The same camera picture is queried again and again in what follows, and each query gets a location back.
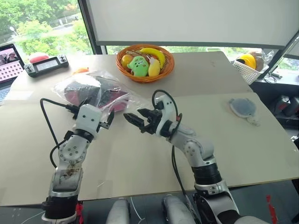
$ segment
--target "white projector screen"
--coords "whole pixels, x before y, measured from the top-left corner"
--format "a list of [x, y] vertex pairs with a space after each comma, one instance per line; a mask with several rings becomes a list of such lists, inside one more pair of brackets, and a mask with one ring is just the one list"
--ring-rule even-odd
[[97, 45], [273, 45], [299, 30], [299, 0], [87, 0]]

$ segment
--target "floor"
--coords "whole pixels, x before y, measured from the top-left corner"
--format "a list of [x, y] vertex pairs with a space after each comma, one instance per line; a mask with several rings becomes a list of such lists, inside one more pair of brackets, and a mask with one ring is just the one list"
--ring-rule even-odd
[[[271, 204], [275, 207], [279, 224], [291, 224], [291, 219], [299, 212], [299, 196], [291, 181], [282, 181], [248, 186], [231, 191], [241, 215], [256, 216], [271, 222], [266, 195], [271, 195]], [[161, 200], [166, 194], [132, 197], [139, 215], [145, 218], [141, 224], [164, 224]], [[174, 193], [183, 200], [181, 193]], [[104, 224], [116, 199], [103, 199], [84, 202], [85, 224]], [[41, 209], [0, 207], [1, 224], [22, 224], [26, 219], [42, 212]], [[131, 205], [131, 222], [137, 224], [139, 218]], [[40, 224], [41, 214], [25, 224]]]

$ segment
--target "fruit basket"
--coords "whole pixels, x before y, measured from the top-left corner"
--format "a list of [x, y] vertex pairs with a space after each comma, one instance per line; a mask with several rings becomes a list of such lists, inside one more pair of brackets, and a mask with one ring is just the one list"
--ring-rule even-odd
[[[149, 63], [149, 57], [151, 57], [152, 55], [140, 52], [140, 50], [143, 48], [157, 49], [157, 50], [161, 51], [163, 53], [163, 55], [165, 56], [165, 63], [162, 66], [159, 75], [153, 76], [153, 77], [151, 77], [151, 76], [136, 77], [136, 76], [132, 75], [129, 71], [127, 71], [122, 66], [121, 59], [124, 55], [131, 55], [132, 57], [143, 56]], [[129, 77], [130, 79], [132, 79], [135, 82], [151, 83], [151, 82], [157, 81], [161, 78], [164, 78], [171, 73], [171, 71], [174, 68], [174, 59], [173, 59], [173, 56], [171, 53], [169, 53], [167, 50], [165, 50], [164, 48], [161, 48], [159, 46], [155, 46], [155, 45], [151, 45], [151, 44], [136, 44], [136, 45], [129, 46], [129, 47], [125, 48], [124, 50], [121, 50], [117, 54], [116, 66], [121, 71], [122, 74]]]

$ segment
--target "banana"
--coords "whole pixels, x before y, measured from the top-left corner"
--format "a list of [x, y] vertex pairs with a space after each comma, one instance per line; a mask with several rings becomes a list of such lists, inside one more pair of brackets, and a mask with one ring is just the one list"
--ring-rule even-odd
[[163, 68], [163, 65], [165, 63], [165, 56], [161, 51], [154, 48], [142, 48], [140, 52], [156, 56], [160, 61], [160, 68]]
[[160, 74], [160, 62], [157, 59], [154, 59], [153, 57], [149, 60], [149, 76], [157, 76]]

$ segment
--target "laptop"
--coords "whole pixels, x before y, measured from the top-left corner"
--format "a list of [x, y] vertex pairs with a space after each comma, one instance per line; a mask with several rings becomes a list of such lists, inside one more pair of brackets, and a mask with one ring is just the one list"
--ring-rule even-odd
[[10, 86], [24, 70], [18, 51], [13, 44], [0, 47], [0, 105], [10, 90]]

